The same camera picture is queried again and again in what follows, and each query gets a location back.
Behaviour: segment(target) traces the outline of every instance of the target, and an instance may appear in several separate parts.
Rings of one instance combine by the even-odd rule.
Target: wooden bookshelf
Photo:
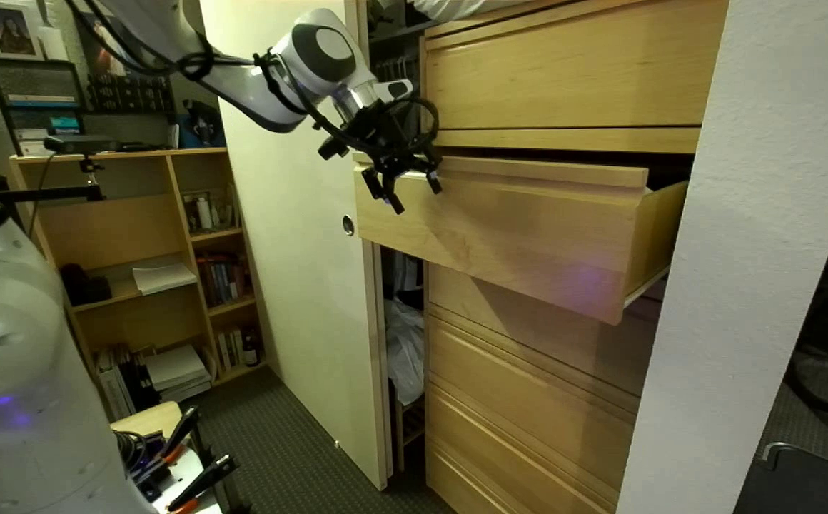
[[[81,186],[77,155],[57,158],[13,158],[13,188],[61,188]],[[61,271],[74,264],[88,278],[108,281],[108,299],[70,302],[70,319],[81,356],[100,389],[100,369],[95,354],[107,348],[125,348],[131,354],[151,354],[188,341],[218,372],[218,384],[244,378],[267,362],[267,342],[260,341],[260,365],[233,369],[223,374],[215,331],[221,322],[240,319],[244,326],[264,326],[257,308],[257,275],[253,268],[253,249],[244,232],[238,186],[225,148],[191,151],[108,151],[95,155],[100,188],[107,201],[63,201],[40,202],[34,216],[34,239],[46,259]],[[208,196],[215,209],[230,209],[230,225],[197,232],[188,225],[185,201]],[[203,252],[233,254],[247,264],[250,281],[230,302],[211,305],[203,281]],[[177,256],[195,271],[195,284],[173,285],[144,295],[131,278],[131,266],[160,256]]]

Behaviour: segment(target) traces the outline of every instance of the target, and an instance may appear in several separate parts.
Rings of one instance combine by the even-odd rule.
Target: wooden dresser
[[[442,195],[360,235],[430,264],[430,485],[458,511],[614,511],[724,0],[529,2],[430,31]]]

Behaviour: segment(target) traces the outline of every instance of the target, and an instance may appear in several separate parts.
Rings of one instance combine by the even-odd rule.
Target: desk
[[[155,409],[113,422],[113,428],[134,435],[163,432],[163,436],[168,436],[177,428],[181,416],[184,412],[177,404],[160,404]],[[163,511],[203,472],[203,461],[197,456],[195,448],[188,448],[168,472],[174,475],[174,479],[151,502],[158,511]],[[197,514],[223,514],[223,508],[218,506],[215,495],[205,495],[203,502],[197,506]]]

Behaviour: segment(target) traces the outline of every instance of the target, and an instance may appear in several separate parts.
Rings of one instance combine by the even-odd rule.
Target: white pillar
[[[621,514],[729,514],[828,254],[828,2],[732,0]]]

